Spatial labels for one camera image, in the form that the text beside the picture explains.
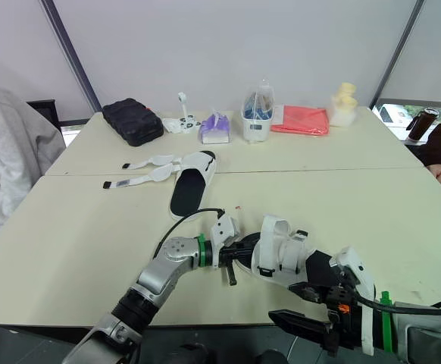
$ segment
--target grey hoodie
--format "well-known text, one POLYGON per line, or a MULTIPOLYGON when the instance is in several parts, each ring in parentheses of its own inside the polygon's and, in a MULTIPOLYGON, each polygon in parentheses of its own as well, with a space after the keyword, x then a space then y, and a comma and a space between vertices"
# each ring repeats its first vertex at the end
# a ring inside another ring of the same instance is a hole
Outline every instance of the grey hoodie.
POLYGON ((0 89, 0 228, 64 149, 52 124, 0 89))

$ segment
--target dark bottle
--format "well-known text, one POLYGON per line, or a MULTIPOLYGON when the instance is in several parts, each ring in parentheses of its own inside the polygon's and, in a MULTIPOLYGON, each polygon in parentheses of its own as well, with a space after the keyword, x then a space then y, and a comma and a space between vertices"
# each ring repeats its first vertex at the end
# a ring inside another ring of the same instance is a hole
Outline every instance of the dark bottle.
POLYGON ((439 112, 434 108, 425 108, 423 111, 420 111, 406 128, 406 130, 411 131, 408 139, 417 142, 438 116, 439 112))

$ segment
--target plastic container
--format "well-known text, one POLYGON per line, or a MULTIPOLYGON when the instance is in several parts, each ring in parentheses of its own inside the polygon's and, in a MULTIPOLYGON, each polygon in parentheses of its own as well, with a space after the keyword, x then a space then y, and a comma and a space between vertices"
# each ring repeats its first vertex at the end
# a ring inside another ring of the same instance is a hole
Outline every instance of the plastic container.
POLYGON ((246 119, 242 116, 242 135, 250 143, 264 142, 269 135, 271 120, 246 119))
POLYGON ((242 104, 242 135, 250 143, 267 139, 274 114, 274 92, 266 80, 250 89, 242 104))
POLYGON ((355 85, 344 82, 332 97, 332 105, 327 109, 328 120, 332 127, 349 127, 357 117, 357 100, 352 95, 355 85))

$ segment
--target window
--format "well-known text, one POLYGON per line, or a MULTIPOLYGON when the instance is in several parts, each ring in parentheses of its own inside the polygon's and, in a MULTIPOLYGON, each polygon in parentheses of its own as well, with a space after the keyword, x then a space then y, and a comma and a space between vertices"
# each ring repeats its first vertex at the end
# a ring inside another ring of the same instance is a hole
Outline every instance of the window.
POLYGON ((73 125, 70 127, 61 127, 62 136, 64 138, 64 142, 66 146, 72 143, 74 138, 77 137, 77 134, 83 129, 84 124, 82 125, 73 125))
POLYGON ((434 128, 441 124, 441 102, 425 102, 418 100, 379 99, 372 109, 374 114, 405 144, 425 144, 434 128), (418 142, 407 140, 410 130, 406 130, 412 119, 425 108, 434 108, 439 112, 439 117, 429 127, 427 132, 418 142))

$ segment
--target green ring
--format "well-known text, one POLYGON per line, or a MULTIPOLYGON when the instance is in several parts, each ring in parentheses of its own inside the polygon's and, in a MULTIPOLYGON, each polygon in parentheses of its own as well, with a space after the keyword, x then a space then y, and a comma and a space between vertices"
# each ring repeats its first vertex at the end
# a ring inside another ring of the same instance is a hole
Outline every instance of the green ring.
POLYGON ((199 254, 200 254, 199 267, 205 267, 205 236, 204 236, 204 234, 200 234, 199 237, 197 237, 197 241, 199 242, 199 254))
MULTIPOLYGON (((393 304, 388 291, 382 292, 380 303, 385 306, 393 304)), ((390 313, 388 312, 382 312, 382 338, 384 350, 388 353, 393 353, 393 332, 391 329, 390 313)))

